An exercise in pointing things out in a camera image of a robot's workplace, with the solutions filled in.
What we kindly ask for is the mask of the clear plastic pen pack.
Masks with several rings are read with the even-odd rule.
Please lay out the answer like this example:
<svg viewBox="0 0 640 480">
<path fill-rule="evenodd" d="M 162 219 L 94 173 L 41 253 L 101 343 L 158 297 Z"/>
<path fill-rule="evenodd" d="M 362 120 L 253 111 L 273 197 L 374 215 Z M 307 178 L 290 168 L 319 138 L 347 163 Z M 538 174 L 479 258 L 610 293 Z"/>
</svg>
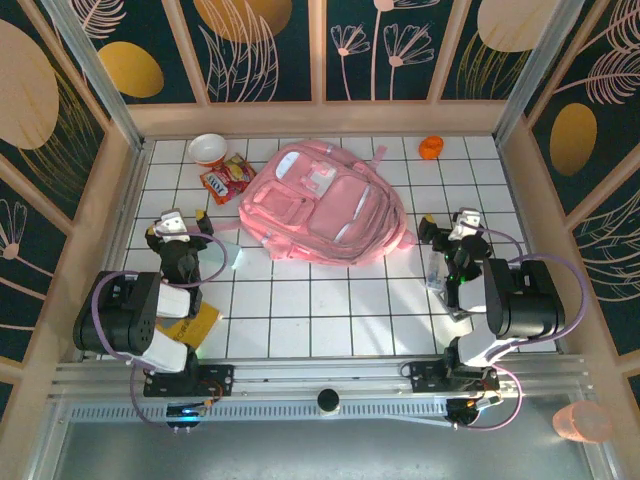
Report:
<svg viewBox="0 0 640 480">
<path fill-rule="evenodd" d="M 442 252 L 431 250 L 425 264 L 426 287 L 434 292 L 445 289 L 448 267 Z"/>
</svg>

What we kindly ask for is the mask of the yellow packet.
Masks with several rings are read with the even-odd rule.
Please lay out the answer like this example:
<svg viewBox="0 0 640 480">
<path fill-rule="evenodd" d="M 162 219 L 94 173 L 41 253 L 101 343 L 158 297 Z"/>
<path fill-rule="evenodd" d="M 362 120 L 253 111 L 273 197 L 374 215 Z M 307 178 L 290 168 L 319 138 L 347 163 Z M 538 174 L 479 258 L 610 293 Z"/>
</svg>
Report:
<svg viewBox="0 0 640 480">
<path fill-rule="evenodd" d="M 207 338 L 216 322 L 222 318 L 223 315 L 218 309 L 202 302 L 200 310 L 194 318 L 175 320 L 168 327 L 157 323 L 156 330 L 174 341 L 197 349 Z"/>
</svg>

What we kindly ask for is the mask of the pink backpack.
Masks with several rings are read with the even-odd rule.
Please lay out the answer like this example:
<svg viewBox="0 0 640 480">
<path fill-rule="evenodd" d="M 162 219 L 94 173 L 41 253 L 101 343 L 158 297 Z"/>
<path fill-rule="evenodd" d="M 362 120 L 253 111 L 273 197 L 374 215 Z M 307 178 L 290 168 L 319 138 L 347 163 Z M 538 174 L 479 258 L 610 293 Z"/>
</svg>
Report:
<svg viewBox="0 0 640 480">
<path fill-rule="evenodd" d="M 270 258 L 362 266 L 417 243 L 398 193 L 377 172 L 387 152 L 365 161 L 332 143 L 305 140 L 280 149 L 241 196 L 242 229 Z"/>
</svg>

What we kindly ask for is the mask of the red snack packet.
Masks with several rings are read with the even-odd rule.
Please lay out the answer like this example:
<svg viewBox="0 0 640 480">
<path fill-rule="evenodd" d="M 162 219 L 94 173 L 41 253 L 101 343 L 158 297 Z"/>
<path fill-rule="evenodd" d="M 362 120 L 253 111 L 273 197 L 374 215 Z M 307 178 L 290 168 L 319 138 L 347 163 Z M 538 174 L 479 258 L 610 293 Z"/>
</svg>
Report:
<svg viewBox="0 0 640 480">
<path fill-rule="evenodd" d="M 241 155 L 235 154 L 200 175 L 202 185 L 217 205 L 239 197 L 255 178 L 256 171 Z"/>
</svg>

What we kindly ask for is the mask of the white bowl orange rim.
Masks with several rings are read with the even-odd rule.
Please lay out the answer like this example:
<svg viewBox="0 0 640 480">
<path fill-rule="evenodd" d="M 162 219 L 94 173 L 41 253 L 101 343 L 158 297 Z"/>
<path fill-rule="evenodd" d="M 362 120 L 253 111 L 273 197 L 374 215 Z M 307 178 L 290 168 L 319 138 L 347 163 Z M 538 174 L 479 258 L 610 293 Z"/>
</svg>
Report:
<svg viewBox="0 0 640 480">
<path fill-rule="evenodd" d="M 187 154 L 194 163 L 212 167 L 225 159 L 227 150 L 227 142 L 222 136 L 208 133 L 194 138 L 187 148 Z"/>
</svg>

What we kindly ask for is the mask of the black round knob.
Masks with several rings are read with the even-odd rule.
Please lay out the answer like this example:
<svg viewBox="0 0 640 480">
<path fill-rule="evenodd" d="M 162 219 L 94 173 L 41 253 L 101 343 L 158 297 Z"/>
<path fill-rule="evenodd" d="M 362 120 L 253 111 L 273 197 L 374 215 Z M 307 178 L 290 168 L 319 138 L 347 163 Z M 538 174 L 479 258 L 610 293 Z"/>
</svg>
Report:
<svg viewBox="0 0 640 480">
<path fill-rule="evenodd" d="M 316 398 L 318 409 L 321 415 L 335 415 L 340 410 L 340 397 L 336 390 L 325 388 L 321 390 Z"/>
</svg>

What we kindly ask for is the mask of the pink plastic cup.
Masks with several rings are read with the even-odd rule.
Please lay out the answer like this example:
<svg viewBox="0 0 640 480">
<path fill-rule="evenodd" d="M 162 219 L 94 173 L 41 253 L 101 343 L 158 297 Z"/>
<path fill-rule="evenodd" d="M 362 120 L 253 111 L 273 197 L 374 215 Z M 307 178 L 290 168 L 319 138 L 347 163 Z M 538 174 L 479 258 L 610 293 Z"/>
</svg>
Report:
<svg viewBox="0 0 640 480">
<path fill-rule="evenodd" d="M 574 442 L 603 443 L 613 434 L 611 419 L 595 402 L 582 400 L 558 410 L 552 418 L 555 432 Z"/>
</svg>

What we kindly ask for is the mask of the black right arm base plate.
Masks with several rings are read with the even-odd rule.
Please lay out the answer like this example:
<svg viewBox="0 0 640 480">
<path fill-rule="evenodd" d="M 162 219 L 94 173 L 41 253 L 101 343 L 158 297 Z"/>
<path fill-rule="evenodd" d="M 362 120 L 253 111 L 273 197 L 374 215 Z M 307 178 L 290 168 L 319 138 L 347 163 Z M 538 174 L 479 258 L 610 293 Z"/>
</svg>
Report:
<svg viewBox="0 0 640 480">
<path fill-rule="evenodd" d="M 498 391 L 497 371 L 491 367 L 448 366 L 444 360 L 411 361 L 399 370 L 414 393 Z"/>
</svg>

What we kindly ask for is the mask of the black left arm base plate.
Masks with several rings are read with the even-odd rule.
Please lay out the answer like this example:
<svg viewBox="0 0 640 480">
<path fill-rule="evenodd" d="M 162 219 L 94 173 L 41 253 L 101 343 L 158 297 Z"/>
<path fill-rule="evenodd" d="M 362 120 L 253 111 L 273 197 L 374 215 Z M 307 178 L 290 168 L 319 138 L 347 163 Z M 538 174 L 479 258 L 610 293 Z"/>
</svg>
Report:
<svg viewBox="0 0 640 480">
<path fill-rule="evenodd" d="M 200 365 L 181 373 L 148 375 L 143 387 L 146 398 L 224 397 L 232 393 L 233 365 Z"/>
</svg>

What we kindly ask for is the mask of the aluminium frame post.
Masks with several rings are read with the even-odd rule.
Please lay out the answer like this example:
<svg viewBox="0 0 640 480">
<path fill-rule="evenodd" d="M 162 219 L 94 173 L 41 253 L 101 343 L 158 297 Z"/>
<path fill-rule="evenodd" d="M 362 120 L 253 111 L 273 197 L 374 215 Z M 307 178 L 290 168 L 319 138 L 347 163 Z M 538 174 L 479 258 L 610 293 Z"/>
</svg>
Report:
<svg viewBox="0 0 640 480">
<path fill-rule="evenodd" d="M 67 0 L 41 1 L 51 19 L 58 26 L 74 58 L 84 68 L 88 80 L 93 85 L 112 120 L 132 149 L 136 153 L 140 153 L 144 137 L 135 126 L 122 96 L 111 81 L 93 43 L 81 27 L 69 2 Z"/>
<path fill-rule="evenodd" d="M 520 120 L 525 107 L 560 51 L 567 35 L 576 23 L 585 0 L 559 0 L 545 26 L 537 46 L 525 63 L 505 109 L 493 132 L 496 146 L 501 149 Z"/>
</svg>

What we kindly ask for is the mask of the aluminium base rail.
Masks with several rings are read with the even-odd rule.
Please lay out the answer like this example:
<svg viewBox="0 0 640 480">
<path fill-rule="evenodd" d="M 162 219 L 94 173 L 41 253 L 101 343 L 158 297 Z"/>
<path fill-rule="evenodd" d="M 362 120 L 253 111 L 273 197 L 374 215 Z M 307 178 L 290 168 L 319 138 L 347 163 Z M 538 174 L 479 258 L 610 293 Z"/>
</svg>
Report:
<svg viewBox="0 0 640 480">
<path fill-rule="evenodd" d="M 344 398 L 393 398 L 412 394 L 409 364 L 414 357 L 236 359 L 231 397 L 245 400 L 310 399 L 325 388 Z M 499 362 L 529 396 L 595 391 L 585 360 L 578 355 L 516 353 Z M 62 363 L 55 369 L 48 398 L 125 400 L 133 384 L 140 394 L 144 375 L 112 360 Z"/>
</svg>

